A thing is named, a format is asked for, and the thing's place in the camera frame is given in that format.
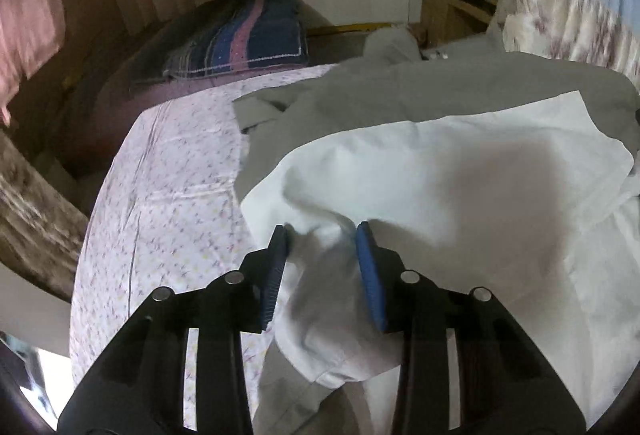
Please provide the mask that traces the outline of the grey and white jacket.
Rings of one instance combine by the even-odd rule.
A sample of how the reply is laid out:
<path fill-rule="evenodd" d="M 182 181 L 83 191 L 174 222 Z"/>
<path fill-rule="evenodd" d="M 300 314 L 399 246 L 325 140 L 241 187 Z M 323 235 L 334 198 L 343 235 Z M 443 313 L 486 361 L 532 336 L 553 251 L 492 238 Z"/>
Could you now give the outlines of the grey and white jacket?
<path fill-rule="evenodd" d="M 390 429 L 400 341 L 368 312 L 363 221 L 440 288 L 494 292 L 596 423 L 639 363 L 638 108 L 612 70 L 483 40 L 425 59 L 396 30 L 236 99 L 246 225 L 293 233 L 256 431 Z"/>

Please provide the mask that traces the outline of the pink floral bed sheet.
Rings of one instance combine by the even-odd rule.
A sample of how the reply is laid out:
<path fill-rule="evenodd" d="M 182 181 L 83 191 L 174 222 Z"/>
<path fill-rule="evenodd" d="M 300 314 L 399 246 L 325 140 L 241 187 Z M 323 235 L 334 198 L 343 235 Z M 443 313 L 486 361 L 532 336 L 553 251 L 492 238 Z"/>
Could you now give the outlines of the pink floral bed sheet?
<path fill-rule="evenodd" d="M 75 382 L 155 288 L 204 288 L 253 250 L 234 194 L 248 139 L 233 100 L 326 70 L 205 88 L 140 114 L 106 174 L 80 251 L 70 312 Z"/>

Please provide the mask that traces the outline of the floral brown curtain left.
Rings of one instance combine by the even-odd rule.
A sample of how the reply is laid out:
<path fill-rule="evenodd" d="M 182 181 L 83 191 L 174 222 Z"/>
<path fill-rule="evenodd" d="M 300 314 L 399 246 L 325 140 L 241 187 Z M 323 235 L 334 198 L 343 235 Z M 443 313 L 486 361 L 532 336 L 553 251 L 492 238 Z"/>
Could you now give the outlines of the floral brown curtain left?
<path fill-rule="evenodd" d="M 70 303 L 88 218 L 55 190 L 8 136 L 0 146 L 1 263 Z"/>

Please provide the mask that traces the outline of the dark purple bed cover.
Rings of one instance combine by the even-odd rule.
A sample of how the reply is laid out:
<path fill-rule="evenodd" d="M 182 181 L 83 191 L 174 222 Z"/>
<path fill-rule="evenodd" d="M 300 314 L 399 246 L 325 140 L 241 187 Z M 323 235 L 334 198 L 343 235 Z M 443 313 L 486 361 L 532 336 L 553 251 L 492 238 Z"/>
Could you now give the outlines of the dark purple bed cover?
<path fill-rule="evenodd" d="M 195 80 L 163 76 L 169 53 L 220 15 L 221 10 L 209 2 L 162 28 L 155 26 L 153 33 L 143 33 L 146 41 L 111 73 L 85 77 L 76 85 L 48 139 L 55 158 L 75 180 L 108 168 L 144 110 L 207 88 L 299 68 L 272 67 Z"/>

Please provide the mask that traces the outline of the floral beige curtain right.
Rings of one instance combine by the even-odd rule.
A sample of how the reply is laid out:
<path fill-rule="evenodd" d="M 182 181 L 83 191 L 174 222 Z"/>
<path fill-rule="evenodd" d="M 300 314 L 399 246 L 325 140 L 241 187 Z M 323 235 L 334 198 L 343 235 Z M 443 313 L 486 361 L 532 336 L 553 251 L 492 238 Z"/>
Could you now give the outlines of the floral beige curtain right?
<path fill-rule="evenodd" d="M 600 0 L 503 0 L 504 49 L 608 68 L 639 84 L 639 33 Z"/>

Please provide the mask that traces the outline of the wooden desk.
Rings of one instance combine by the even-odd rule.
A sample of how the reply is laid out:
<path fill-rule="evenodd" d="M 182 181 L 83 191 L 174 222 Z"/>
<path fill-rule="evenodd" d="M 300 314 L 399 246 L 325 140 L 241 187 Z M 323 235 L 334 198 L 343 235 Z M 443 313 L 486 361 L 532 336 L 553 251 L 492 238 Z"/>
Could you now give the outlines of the wooden desk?
<path fill-rule="evenodd" d="M 420 25 L 427 47 L 484 33 L 498 0 L 422 0 Z"/>

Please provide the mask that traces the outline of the blue pink striped blanket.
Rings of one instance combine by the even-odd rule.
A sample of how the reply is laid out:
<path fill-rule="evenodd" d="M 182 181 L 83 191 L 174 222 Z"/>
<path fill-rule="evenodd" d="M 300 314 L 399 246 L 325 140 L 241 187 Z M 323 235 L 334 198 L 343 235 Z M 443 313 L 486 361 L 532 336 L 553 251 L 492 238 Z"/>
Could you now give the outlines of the blue pink striped blanket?
<path fill-rule="evenodd" d="M 171 79 L 208 79 L 307 62 L 296 0 L 239 0 L 229 19 L 208 25 L 170 53 L 163 73 Z"/>

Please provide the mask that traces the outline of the pink curtain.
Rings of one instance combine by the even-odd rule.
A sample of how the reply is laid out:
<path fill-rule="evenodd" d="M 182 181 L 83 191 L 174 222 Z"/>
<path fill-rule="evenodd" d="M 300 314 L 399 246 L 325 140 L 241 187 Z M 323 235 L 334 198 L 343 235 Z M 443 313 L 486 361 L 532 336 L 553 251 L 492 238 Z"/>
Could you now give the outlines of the pink curtain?
<path fill-rule="evenodd" d="M 62 47 L 63 0 L 1 0 L 1 123 L 11 124 L 10 101 Z"/>

